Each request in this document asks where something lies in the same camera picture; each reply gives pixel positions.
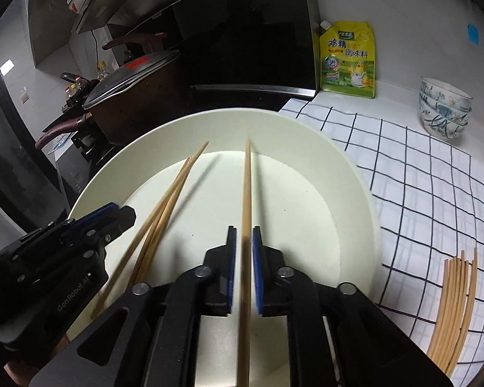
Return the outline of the person's left hand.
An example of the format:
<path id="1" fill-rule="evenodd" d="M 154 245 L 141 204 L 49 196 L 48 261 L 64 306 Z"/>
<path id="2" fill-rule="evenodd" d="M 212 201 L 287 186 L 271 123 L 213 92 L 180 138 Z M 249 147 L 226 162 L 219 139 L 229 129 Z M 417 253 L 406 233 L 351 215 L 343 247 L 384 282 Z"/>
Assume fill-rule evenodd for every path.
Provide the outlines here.
<path id="1" fill-rule="evenodd" d="M 56 355 L 69 345 L 69 338 L 65 334 L 54 350 L 37 358 L 22 358 L 8 362 L 4 370 L 17 386 L 29 386 L 34 376 Z"/>

